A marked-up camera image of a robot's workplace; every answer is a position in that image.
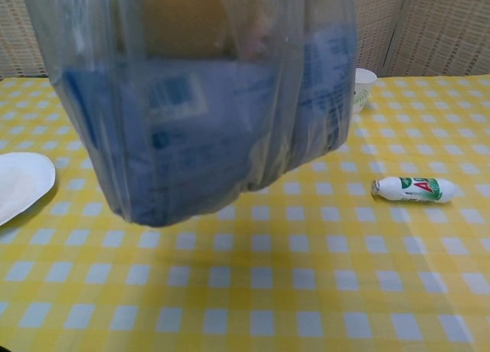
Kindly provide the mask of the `white paper plate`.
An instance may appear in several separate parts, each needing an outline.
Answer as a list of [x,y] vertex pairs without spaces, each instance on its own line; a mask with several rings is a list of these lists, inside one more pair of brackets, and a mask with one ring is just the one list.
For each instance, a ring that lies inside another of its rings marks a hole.
[[0,226],[25,212],[54,186],[56,169],[45,155],[0,154]]

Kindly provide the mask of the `yellow white checkered tablecloth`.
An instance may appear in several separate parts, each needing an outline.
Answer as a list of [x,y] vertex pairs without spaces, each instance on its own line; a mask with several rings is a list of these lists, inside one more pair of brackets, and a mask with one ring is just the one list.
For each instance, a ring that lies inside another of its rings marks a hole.
[[[0,82],[0,153],[56,187],[0,227],[11,352],[490,352],[490,75],[388,78],[339,150],[173,227],[123,221],[49,82]],[[448,203],[371,194],[442,178]]]

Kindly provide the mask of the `blue plastic package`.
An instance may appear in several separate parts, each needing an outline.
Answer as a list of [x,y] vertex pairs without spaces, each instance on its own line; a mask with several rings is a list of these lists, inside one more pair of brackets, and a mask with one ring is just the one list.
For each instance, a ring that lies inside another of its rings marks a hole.
[[165,60],[66,69],[60,91],[110,209],[166,227],[340,147],[351,121],[356,32],[329,24],[265,63]]

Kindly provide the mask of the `translucent plastic bag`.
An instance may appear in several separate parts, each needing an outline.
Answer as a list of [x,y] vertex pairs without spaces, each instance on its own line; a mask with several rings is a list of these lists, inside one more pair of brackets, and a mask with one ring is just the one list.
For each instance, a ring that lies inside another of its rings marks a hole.
[[166,227],[343,145],[354,0],[24,0],[111,210]]

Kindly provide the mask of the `small white bottle green label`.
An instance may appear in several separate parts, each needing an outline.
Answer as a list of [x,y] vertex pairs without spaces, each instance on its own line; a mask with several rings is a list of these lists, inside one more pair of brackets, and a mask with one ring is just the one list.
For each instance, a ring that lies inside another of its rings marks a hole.
[[389,201],[445,204],[455,192],[456,186],[442,178],[386,177],[371,184],[372,195]]

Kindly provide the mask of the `orange plush toy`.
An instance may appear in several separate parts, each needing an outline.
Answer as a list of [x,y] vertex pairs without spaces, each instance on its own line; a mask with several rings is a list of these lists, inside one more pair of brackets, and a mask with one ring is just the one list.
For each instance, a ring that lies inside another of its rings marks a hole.
[[264,57],[279,0],[142,0],[147,49],[171,58]]

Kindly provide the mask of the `beige woven screen panel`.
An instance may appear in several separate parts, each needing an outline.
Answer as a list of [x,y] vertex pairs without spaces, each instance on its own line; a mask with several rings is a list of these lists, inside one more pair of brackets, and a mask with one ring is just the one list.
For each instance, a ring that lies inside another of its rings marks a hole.
[[46,76],[25,0],[0,0],[0,80]]
[[401,4],[402,0],[355,0],[357,67],[382,74]]
[[490,74],[490,0],[403,0],[384,74]]

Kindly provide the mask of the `white paper cup flower print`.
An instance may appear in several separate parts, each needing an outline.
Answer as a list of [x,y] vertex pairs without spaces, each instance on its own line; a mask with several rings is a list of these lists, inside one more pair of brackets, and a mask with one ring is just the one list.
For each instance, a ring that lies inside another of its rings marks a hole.
[[367,69],[357,68],[355,71],[355,86],[353,111],[360,113],[367,104],[371,89],[377,82],[377,75]]

